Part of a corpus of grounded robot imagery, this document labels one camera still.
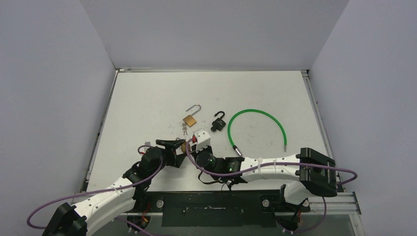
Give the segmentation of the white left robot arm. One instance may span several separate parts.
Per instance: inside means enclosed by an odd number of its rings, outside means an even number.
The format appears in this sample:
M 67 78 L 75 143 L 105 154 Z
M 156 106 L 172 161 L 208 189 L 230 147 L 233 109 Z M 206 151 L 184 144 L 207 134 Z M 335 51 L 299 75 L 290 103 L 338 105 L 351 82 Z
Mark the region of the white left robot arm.
M 43 235 L 90 236 L 124 212 L 142 211 L 147 205 L 146 191 L 157 173 L 166 166 L 181 166 L 185 155 L 176 150 L 184 143 L 184 139 L 156 140 L 156 146 L 148 147 L 141 160 L 109 187 L 88 193 L 81 202 L 59 206 Z

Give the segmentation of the padlock keys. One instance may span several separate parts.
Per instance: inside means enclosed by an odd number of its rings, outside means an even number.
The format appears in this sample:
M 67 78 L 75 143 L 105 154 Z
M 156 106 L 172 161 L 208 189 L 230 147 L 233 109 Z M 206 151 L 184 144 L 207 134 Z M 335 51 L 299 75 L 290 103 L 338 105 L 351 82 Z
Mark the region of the padlock keys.
M 187 130 L 188 130 L 187 124 L 185 122 L 183 122 L 181 125 L 182 125 L 183 136 L 186 137 L 188 135 L 188 133 L 187 133 Z

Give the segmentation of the black combination padlock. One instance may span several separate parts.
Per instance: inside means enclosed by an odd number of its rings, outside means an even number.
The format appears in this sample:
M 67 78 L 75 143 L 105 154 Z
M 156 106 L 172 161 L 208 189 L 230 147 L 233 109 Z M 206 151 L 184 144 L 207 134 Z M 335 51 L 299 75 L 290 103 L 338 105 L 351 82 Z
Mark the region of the black combination padlock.
M 218 111 L 214 114 L 215 120 L 211 123 L 211 132 L 221 131 L 226 126 L 226 122 L 223 120 L 224 116 L 224 111 Z

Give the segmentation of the short brass padlock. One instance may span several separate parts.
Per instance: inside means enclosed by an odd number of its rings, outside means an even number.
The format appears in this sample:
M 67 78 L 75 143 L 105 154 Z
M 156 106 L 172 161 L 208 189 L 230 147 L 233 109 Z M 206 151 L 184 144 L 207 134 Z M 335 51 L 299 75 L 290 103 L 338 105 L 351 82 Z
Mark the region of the short brass padlock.
M 187 141 L 185 139 L 181 139 L 179 137 L 176 138 L 176 141 L 183 141 L 180 145 L 180 150 L 182 153 L 186 153 L 186 143 Z

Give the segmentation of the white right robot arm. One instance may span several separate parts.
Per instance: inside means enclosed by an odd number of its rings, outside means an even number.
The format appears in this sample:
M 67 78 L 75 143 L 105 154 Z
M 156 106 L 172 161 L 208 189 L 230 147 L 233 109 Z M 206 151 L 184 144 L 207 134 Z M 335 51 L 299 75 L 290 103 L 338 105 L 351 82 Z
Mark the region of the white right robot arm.
M 210 142 L 185 144 L 185 153 L 202 173 L 229 187 L 261 180 L 283 180 L 278 197 L 279 207 L 292 210 L 305 199 L 335 197 L 337 169 L 333 159 L 314 149 L 303 147 L 299 153 L 281 158 L 217 158 Z

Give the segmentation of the green cable lock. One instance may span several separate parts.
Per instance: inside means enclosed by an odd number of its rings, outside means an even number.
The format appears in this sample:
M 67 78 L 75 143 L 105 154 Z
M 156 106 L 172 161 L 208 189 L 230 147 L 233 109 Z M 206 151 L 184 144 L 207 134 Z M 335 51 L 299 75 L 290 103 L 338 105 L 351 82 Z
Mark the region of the green cable lock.
M 228 141 L 237 156 L 243 157 L 243 154 L 234 142 L 234 132 L 236 131 L 236 134 L 248 132 L 252 135 L 252 131 L 256 128 L 266 131 L 267 138 L 271 136 L 274 140 L 277 137 L 281 137 L 282 150 L 284 153 L 287 153 L 287 134 L 280 121 L 268 112 L 258 109 L 244 109 L 234 114 L 227 125 Z

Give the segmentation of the long shackle brass padlock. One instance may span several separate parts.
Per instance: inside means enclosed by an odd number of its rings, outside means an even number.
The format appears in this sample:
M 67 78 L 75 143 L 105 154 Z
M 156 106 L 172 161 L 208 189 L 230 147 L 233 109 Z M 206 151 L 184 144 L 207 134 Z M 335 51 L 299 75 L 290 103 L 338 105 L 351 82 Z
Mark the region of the long shackle brass padlock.
M 186 112 L 192 111 L 193 113 L 188 114 L 186 117 L 182 119 L 182 121 L 188 126 L 192 127 L 197 123 L 194 116 L 202 109 L 202 106 L 200 104 L 194 104 L 191 107 L 189 107 Z

